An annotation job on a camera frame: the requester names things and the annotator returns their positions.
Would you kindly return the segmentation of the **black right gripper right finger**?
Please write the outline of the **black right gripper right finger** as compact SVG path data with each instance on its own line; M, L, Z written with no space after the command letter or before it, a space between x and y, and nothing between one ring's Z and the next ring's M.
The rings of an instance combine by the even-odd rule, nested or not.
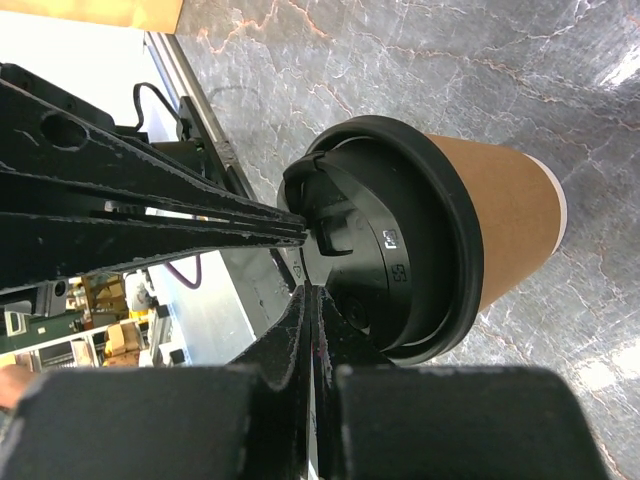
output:
M603 479L578 400L531 366L393 365L312 290L325 479Z

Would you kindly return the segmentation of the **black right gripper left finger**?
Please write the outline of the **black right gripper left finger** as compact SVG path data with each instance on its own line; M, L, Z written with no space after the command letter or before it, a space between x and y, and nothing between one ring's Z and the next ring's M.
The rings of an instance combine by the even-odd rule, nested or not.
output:
M303 479L312 289L229 364L40 376L1 442L5 479Z

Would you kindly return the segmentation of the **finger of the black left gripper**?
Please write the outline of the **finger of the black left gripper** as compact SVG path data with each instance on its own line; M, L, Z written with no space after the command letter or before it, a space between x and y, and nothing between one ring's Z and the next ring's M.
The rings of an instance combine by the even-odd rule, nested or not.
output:
M106 213L101 218L1 215L1 292L128 271L227 248L298 246L305 226L247 225Z
M104 111L15 65L1 66L1 210L83 216L99 202L179 212L269 235L304 220L234 195L138 138Z

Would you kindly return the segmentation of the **black plastic cup lid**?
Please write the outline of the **black plastic cup lid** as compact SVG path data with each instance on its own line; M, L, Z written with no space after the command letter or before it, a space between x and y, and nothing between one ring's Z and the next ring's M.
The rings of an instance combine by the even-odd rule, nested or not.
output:
M481 228L460 175L425 134L377 115L336 124L284 171L278 204L306 223L293 270L325 287L389 360L423 363L469 333Z

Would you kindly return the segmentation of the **brown paper coffee cup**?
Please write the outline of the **brown paper coffee cup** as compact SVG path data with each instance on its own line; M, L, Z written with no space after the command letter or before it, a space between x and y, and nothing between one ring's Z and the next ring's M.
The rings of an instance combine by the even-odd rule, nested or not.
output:
M568 221L563 187L542 161L510 147L430 134L460 176L482 233L484 310L556 252Z

